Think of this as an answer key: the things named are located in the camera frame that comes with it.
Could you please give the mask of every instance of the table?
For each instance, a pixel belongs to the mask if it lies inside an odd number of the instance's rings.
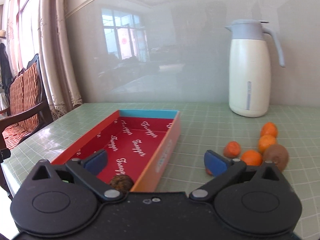
[[[320,232],[320,108],[270,106],[268,114],[246,118],[234,114],[227,104],[205,103],[94,103],[84,104],[34,134],[2,164],[13,192],[40,159],[52,161],[81,135],[106,116],[124,108],[178,109],[181,136],[160,180],[158,191],[186,191],[209,181],[203,155],[208,149],[222,154],[231,140],[242,152],[256,149],[260,129],[266,122],[278,126],[278,142],[290,154],[284,175],[301,199],[302,216],[295,232],[316,240]]]

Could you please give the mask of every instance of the open cardboard box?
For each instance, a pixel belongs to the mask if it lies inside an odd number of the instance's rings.
[[[117,110],[101,121],[56,159],[64,164],[105,149],[108,163],[97,175],[105,183],[117,174],[134,181],[131,191],[153,192],[180,135],[179,111]]]

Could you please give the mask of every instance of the wooden armrest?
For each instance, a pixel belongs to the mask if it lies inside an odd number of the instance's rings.
[[[4,109],[4,110],[1,110],[1,111],[0,111],[0,114],[3,114],[3,113],[5,113],[5,112],[7,112],[7,111],[9,111],[9,110],[10,110],[10,106],[9,106],[8,108]]]
[[[2,133],[9,125],[12,125],[17,122],[26,120],[30,117],[33,117],[35,114],[39,113],[45,106],[46,106],[45,102],[42,101],[41,103],[37,104],[36,106],[26,111],[0,119],[0,133]]]

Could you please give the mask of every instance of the black coat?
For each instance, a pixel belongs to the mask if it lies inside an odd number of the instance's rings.
[[[10,93],[10,86],[12,84],[12,73],[10,69],[8,55],[5,51],[5,45],[0,44],[0,66],[1,66],[1,78],[2,88],[4,93],[8,96]]]

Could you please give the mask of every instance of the gray wall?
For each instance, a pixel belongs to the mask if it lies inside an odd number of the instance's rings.
[[[147,62],[107,53],[101,9],[141,16]],[[272,104],[320,106],[320,0],[94,0],[66,19],[71,57],[85,102],[228,101],[231,33],[239,18],[268,20],[284,50],[272,63]]]

